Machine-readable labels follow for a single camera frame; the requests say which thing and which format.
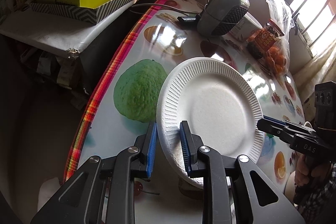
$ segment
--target jar label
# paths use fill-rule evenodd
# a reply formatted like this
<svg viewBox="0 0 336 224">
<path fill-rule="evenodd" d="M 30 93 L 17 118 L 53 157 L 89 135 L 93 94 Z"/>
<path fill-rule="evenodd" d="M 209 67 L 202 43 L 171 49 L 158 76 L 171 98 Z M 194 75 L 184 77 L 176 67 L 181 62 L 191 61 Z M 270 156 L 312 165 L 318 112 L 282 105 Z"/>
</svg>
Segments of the jar label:
<svg viewBox="0 0 336 224">
<path fill-rule="evenodd" d="M 261 32 L 259 32 L 254 41 L 258 44 L 259 48 L 261 48 L 264 52 L 267 52 L 270 47 L 276 42 L 276 40 L 271 36 L 271 34 L 263 28 Z"/>
</svg>

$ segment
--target human hand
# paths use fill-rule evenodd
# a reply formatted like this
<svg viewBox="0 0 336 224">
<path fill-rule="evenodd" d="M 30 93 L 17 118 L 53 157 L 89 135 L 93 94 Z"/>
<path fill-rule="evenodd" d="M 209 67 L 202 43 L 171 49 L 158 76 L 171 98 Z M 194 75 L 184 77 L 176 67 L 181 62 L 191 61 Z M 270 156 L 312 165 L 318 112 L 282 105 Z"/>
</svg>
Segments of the human hand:
<svg viewBox="0 0 336 224">
<path fill-rule="evenodd" d="M 297 161 L 297 165 L 295 168 L 295 178 L 294 182 L 298 186 L 303 186 L 309 182 L 309 168 L 305 163 L 306 155 L 301 154 Z M 318 178 L 320 182 L 324 181 L 326 177 L 328 177 L 332 170 L 332 164 L 330 162 L 325 162 L 321 165 L 316 166 L 312 172 L 311 176 L 313 178 Z"/>
</svg>

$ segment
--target jar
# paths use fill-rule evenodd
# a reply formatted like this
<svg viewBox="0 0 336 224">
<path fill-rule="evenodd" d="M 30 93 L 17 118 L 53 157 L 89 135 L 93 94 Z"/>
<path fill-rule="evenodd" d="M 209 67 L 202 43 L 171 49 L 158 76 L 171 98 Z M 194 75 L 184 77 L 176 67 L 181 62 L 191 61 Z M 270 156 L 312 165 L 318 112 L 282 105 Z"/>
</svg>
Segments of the jar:
<svg viewBox="0 0 336 224">
<path fill-rule="evenodd" d="M 253 37 L 249 38 L 247 50 L 255 58 L 260 59 L 274 45 L 279 42 L 285 34 L 276 23 L 269 19 L 265 26 L 254 33 Z"/>
</svg>

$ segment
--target chevron striped box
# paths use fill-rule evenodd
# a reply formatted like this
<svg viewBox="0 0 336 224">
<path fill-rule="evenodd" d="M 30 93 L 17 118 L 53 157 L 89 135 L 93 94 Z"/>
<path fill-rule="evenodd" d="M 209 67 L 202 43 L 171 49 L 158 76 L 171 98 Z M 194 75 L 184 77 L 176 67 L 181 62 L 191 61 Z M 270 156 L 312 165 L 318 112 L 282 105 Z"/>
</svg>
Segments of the chevron striped box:
<svg viewBox="0 0 336 224">
<path fill-rule="evenodd" d="M 111 0 L 96 9 L 84 8 L 71 5 L 58 4 L 43 4 L 31 3 L 31 9 L 34 12 L 53 14 L 63 17 L 70 17 L 73 19 L 97 24 L 105 17 L 118 10 L 120 7 L 129 3 L 132 0 Z"/>
</svg>

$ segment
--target white paper plate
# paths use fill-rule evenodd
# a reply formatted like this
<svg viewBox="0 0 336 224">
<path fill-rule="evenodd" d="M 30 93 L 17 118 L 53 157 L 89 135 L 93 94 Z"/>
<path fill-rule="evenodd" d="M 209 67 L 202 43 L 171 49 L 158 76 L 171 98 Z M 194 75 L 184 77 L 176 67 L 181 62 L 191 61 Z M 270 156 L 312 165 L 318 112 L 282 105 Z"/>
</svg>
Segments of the white paper plate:
<svg viewBox="0 0 336 224">
<path fill-rule="evenodd" d="M 212 58 L 196 57 L 175 67 L 163 83 L 157 102 L 157 133 L 173 169 L 202 188 L 203 178 L 191 179 L 185 172 L 180 122 L 187 120 L 191 132 L 222 155 L 245 154 L 257 162 L 264 133 L 256 124 L 262 117 L 255 94 L 235 69 Z"/>
</svg>

